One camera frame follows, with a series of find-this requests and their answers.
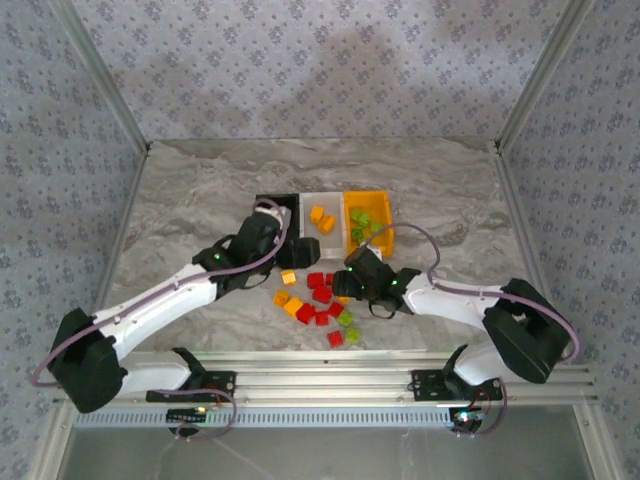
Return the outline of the white plastic bin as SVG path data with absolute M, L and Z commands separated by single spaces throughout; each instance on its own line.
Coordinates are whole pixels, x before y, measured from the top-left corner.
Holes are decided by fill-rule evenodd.
M 310 212 L 314 205 L 322 206 L 325 215 L 336 217 L 333 231 L 322 234 L 316 225 L 310 222 Z M 345 220 L 343 194 L 340 192 L 310 192 L 299 195 L 300 236 L 319 240 L 322 259 L 340 259 L 345 256 Z

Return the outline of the black plastic bin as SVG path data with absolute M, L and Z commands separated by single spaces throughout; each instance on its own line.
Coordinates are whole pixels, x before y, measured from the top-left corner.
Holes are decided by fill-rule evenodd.
M 279 194 L 257 194 L 255 200 L 260 203 L 261 206 L 265 206 L 261 199 L 266 198 L 279 206 L 285 206 L 291 211 L 291 223 L 287 230 L 286 240 L 282 249 L 275 255 L 275 263 L 278 267 L 285 269 L 299 269 L 299 268 L 286 268 L 285 267 L 285 246 L 288 241 L 300 238 L 300 212 L 299 212 L 299 195 L 294 193 L 279 193 Z

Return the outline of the orange plastic bin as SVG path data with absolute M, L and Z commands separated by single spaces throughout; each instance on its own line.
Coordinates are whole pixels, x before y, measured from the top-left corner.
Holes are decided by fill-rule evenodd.
M 380 222 L 384 227 L 393 222 L 390 198 L 387 191 L 384 190 L 360 190 L 345 191 L 343 198 L 345 208 L 344 219 L 346 225 L 346 255 L 351 254 L 357 247 L 367 241 L 373 234 L 370 231 L 372 222 Z M 359 209 L 367 212 L 371 216 L 371 223 L 367 227 L 362 227 L 359 222 L 354 223 L 349 218 L 351 209 Z M 353 227 L 364 229 L 364 241 L 356 244 L 351 241 L 350 230 Z

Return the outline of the wide aluminium extrusion beam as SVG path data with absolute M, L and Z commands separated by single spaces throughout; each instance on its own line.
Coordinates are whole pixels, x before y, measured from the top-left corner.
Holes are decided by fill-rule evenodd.
M 502 400 L 415 401 L 407 390 L 413 370 L 440 370 L 439 358 L 415 352 L 261 352 L 257 357 L 205 358 L 205 371 L 234 371 L 234 399 L 254 407 L 286 406 L 390 406 L 422 402 L 461 407 L 502 401 L 517 405 L 595 404 L 598 401 L 590 371 L 583 366 L 560 366 L 546 383 L 533 384 L 513 376 L 494 376 Z

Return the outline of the small circuit board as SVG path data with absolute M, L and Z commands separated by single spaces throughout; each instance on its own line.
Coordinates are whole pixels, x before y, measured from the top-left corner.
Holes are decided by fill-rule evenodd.
M 450 408 L 450 430 L 457 434 L 475 435 L 480 429 L 486 415 L 479 407 Z
M 203 423 L 207 419 L 207 410 L 197 408 L 172 408 L 166 412 L 167 423 Z

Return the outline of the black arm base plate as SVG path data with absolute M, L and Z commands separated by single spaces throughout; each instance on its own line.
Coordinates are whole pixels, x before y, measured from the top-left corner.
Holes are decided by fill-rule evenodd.
M 502 400 L 504 395 L 500 384 L 488 380 L 480 385 L 465 382 L 454 372 L 444 370 L 413 370 L 407 390 L 413 394 L 415 401 L 463 401 L 471 402 L 480 399 L 477 393 L 484 392 L 483 399 Z
M 237 374 L 234 371 L 192 373 L 177 390 L 151 390 L 147 402 L 230 403 L 235 395 Z

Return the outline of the aluminium side rail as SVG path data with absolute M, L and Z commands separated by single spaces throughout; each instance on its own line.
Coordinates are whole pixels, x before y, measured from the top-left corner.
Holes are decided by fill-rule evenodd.
M 117 222 L 117 231 L 112 241 L 108 243 L 110 247 L 107 255 L 107 262 L 105 265 L 105 269 L 100 276 L 100 282 L 98 284 L 98 289 L 94 292 L 94 295 L 91 297 L 91 303 L 88 300 L 82 300 L 78 302 L 79 307 L 87 307 L 89 306 L 90 312 L 94 312 L 97 310 L 101 310 L 106 307 L 107 300 L 112 288 L 112 284 L 114 282 L 114 275 L 118 266 L 119 258 L 122 253 L 125 234 L 128 229 L 128 225 L 130 222 L 131 212 L 136 201 L 137 192 L 140 186 L 141 177 L 144 172 L 145 164 L 147 158 L 149 156 L 150 147 L 147 146 L 146 149 L 141 153 L 134 176 L 132 178 L 132 182 L 127 191 L 126 201 L 123 207 L 121 214 L 118 217 Z
M 489 142 L 495 153 L 495 168 L 497 178 L 502 191 L 502 196 L 508 210 L 519 254 L 523 261 L 525 279 L 547 300 L 558 312 L 561 310 L 552 298 L 549 282 L 544 274 L 541 260 L 539 259 L 536 242 L 528 224 L 525 208 L 519 196 L 515 178 L 511 172 L 509 162 L 506 160 L 501 144 L 497 140 Z

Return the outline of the aluminium frame post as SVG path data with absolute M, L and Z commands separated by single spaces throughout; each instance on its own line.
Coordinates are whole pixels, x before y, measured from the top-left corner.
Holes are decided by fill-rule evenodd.
M 500 155 L 504 156 L 513 147 L 595 3 L 596 0 L 567 0 L 521 94 L 495 140 Z
M 133 113 L 121 95 L 113 75 L 102 59 L 72 0 L 46 0 L 65 30 L 70 43 L 87 68 L 94 84 L 117 120 L 130 144 L 141 154 L 148 151 L 148 142 Z

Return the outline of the aluminium frame leg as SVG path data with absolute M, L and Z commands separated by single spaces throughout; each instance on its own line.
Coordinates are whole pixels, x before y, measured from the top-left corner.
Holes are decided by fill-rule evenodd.
M 39 444 L 31 480 L 57 480 L 75 416 L 73 406 L 55 405 Z
M 627 480 L 601 407 L 581 404 L 573 411 L 594 479 Z

